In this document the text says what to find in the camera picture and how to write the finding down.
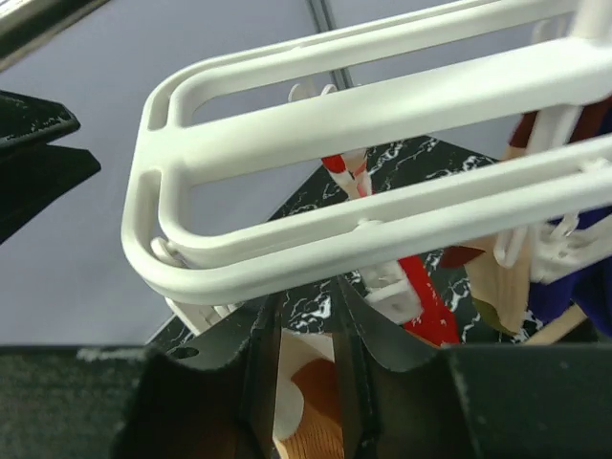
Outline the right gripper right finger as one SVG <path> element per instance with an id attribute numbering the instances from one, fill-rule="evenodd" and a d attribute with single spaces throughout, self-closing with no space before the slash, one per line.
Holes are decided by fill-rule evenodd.
<path id="1" fill-rule="evenodd" d="M 605 343 L 432 347 L 333 283 L 348 458 L 607 458 Z"/>

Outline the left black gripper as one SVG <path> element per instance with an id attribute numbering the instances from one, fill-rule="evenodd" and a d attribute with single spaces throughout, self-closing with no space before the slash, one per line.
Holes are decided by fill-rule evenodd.
<path id="1" fill-rule="evenodd" d="M 63 104 L 1 93 L 1 240 L 101 171 L 87 149 L 54 145 L 80 128 Z"/>

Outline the beige striped sock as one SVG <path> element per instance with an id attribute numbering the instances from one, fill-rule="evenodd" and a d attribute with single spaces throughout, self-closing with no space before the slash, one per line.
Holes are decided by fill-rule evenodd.
<path id="1" fill-rule="evenodd" d="M 611 97 L 582 109 L 570 142 L 596 137 L 604 116 L 611 109 Z M 514 130 L 501 161 L 520 158 L 536 122 L 538 112 L 524 114 Z M 510 268 L 496 261 L 493 248 L 495 234 L 479 237 L 460 246 L 445 249 L 441 260 L 443 268 L 464 266 L 470 281 L 474 308 L 492 328 L 506 335 L 517 335 L 522 327 L 528 307 L 531 254 L 524 243 L 518 259 Z"/>

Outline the orange sock with cream cuff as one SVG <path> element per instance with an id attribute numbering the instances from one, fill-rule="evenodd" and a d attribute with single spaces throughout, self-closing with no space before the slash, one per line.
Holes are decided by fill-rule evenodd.
<path id="1" fill-rule="evenodd" d="M 282 458 L 342 458 L 337 368 L 326 334 L 281 335 L 273 443 Z"/>

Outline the white plastic clip hanger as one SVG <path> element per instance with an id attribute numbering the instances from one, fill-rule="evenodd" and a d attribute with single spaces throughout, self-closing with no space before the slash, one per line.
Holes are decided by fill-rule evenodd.
<path id="1" fill-rule="evenodd" d="M 572 14 L 564 37 L 193 124 L 220 96 Z M 210 58 L 164 80 L 142 111 L 120 239 L 133 269 L 193 332 L 210 310 L 496 234 L 552 282 L 611 252 L 611 226 L 545 229 L 611 201 L 609 138 L 570 143 L 579 110 L 611 93 L 607 1 L 456 1 Z M 526 153 L 501 161 L 522 116 Z M 382 191 L 351 200 L 319 172 L 269 222 L 220 235 L 187 223 L 191 190 L 361 147 Z"/>

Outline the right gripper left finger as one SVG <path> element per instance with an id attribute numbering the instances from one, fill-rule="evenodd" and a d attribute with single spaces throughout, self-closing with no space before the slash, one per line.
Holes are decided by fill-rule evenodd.
<path id="1" fill-rule="evenodd" d="M 171 352 L 5 346 L 5 458 L 267 458 L 282 297 L 239 307 Z"/>

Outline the red sock with cream cuff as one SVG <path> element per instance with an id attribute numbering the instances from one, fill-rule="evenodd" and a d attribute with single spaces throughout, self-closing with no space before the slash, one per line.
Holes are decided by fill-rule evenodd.
<path id="1" fill-rule="evenodd" d="M 373 194 L 364 148 L 321 159 L 351 200 Z M 453 313 L 416 255 L 359 269 L 367 303 L 406 331 L 434 346 L 459 342 Z"/>

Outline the purple sock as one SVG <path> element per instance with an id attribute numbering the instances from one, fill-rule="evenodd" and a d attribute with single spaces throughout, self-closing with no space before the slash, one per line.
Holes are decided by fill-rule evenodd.
<path id="1" fill-rule="evenodd" d="M 599 331 L 611 336 L 610 257 L 550 284 L 530 285 L 529 309 L 542 322 L 560 317 L 573 302 Z"/>

